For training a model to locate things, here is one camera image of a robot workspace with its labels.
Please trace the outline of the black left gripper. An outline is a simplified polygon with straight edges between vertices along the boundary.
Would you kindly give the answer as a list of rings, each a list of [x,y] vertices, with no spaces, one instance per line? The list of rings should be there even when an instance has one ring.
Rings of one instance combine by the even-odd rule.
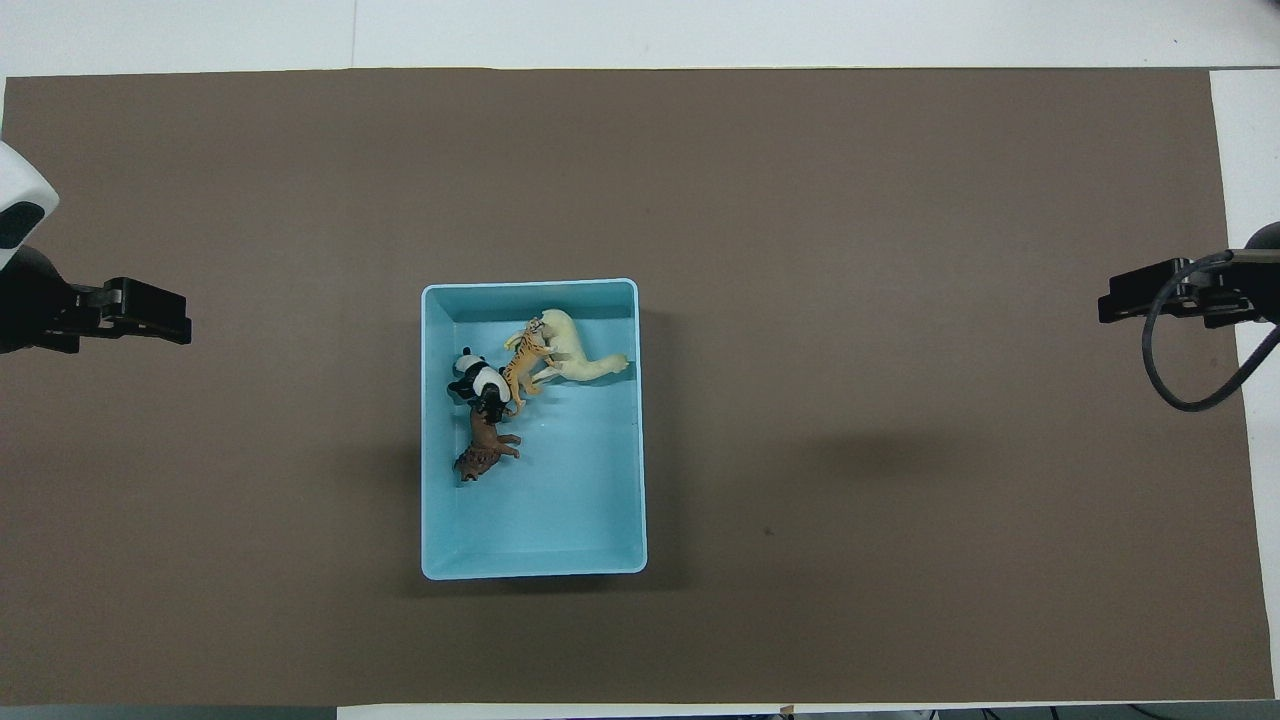
[[[76,354],[82,337],[145,337],[174,345],[192,342],[183,295],[128,277],[104,286],[106,307],[90,302],[101,288],[67,282],[37,249],[19,247],[1,273],[1,352],[49,348]]]

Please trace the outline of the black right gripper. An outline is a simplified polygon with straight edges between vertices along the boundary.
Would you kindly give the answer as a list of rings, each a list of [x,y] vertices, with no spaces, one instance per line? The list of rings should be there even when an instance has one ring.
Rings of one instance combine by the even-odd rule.
[[[1206,306],[1202,311],[1204,328],[1217,329],[1244,322],[1277,324],[1277,250],[1279,223],[1272,222],[1256,231],[1243,249],[1235,249],[1229,265],[1204,273],[1207,282],[1197,295]],[[1189,258],[1170,258],[1112,275],[1108,292],[1097,300],[1098,323],[1147,316],[1156,306],[1161,288],[1190,264]],[[1175,290],[1160,304],[1157,314],[1196,316],[1196,296]]]

